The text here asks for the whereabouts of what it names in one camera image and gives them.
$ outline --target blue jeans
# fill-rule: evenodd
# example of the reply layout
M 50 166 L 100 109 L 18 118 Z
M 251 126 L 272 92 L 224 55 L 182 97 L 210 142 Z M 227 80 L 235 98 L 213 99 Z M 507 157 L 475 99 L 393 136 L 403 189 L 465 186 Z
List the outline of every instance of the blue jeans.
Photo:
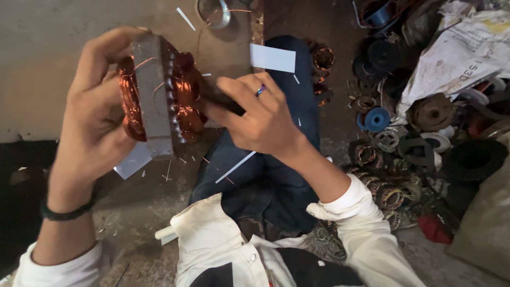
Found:
M 299 84 L 291 73 L 267 72 L 285 93 L 292 121 L 319 150 L 319 109 L 308 47 L 292 36 L 275 37 L 266 46 L 296 52 L 295 75 Z M 302 176 L 273 156 L 256 153 L 228 176 L 232 182 L 225 178 L 215 183 L 250 152 L 237 148 L 225 131 L 205 156 L 210 163 L 200 164 L 189 204 L 223 193 L 225 213 L 238 224 L 245 220 L 257 222 L 266 229 L 268 239 L 309 233 L 317 220 L 306 212 L 306 207 L 318 201 L 317 195 Z

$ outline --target purple ring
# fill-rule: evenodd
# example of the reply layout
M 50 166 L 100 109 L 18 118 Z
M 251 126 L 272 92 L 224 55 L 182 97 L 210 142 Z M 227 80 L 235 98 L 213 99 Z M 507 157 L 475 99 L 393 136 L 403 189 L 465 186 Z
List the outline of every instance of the purple ring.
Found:
M 255 97 L 258 97 L 265 89 L 266 89 L 266 85 L 262 84 L 262 86 L 260 86 L 260 89 L 255 94 Z

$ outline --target black wristband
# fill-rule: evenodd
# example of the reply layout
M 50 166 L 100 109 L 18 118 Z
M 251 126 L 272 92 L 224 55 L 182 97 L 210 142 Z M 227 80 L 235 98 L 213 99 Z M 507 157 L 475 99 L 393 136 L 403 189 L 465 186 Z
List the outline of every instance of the black wristband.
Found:
M 48 195 L 44 198 L 44 200 L 41 202 L 41 215 L 43 218 L 47 218 L 51 221 L 68 221 L 68 220 L 74 220 L 78 217 L 85 214 L 87 211 L 89 211 L 95 204 L 96 201 L 96 193 L 92 193 L 92 197 L 90 201 L 87 204 L 82 205 L 80 208 L 78 208 L 75 211 L 71 211 L 68 213 L 57 213 L 53 212 L 48 208 Z

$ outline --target shirt sleeve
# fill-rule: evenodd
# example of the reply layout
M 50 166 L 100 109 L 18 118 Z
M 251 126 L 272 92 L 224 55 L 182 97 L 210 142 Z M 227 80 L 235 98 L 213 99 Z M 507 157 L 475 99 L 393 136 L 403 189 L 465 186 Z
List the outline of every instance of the shirt sleeve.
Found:
M 98 286 L 102 276 L 111 268 L 115 248 L 107 241 L 99 241 L 84 255 L 55 266 L 41 266 L 32 261 L 36 243 L 29 246 L 19 260 L 13 287 L 89 287 Z
M 346 264 L 368 286 L 425 286 L 405 260 L 370 190 L 356 176 L 348 176 L 351 185 L 342 197 L 331 203 L 312 203 L 308 213 L 337 223 Z

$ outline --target hand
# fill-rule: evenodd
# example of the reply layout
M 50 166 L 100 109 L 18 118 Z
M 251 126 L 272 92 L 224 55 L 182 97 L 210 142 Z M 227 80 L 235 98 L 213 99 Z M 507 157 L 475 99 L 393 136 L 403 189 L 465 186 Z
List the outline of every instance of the hand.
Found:
M 49 179 L 50 195 L 59 195 L 49 197 L 50 209 L 72 210 L 85 204 L 90 194 L 81 200 L 85 202 L 77 200 L 72 204 L 77 206 L 60 205 L 66 198 L 79 198 L 81 190 L 90 190 L 97 178 L 119 164 L 133 149 L 135 142 L 122 126 L 109 119 L 112 107 L 121 103 L 119 78 L 105 76 L 109 64 L 131 54 L 133 38 L 148 32 L 121 27 L 85 44 L 67 95 L 60 144 Z
M 285 161 L 303 142 L 308 142 L 292 122 L 285 94 L 268 73 L 237 80 L 220 77 L 216 84 L 246 110 L 238 116 L 213 103 L 206 104 L 206 115 L 228 128 L 237 147 Z M 262 84 L 266 87 L 256 97 Z

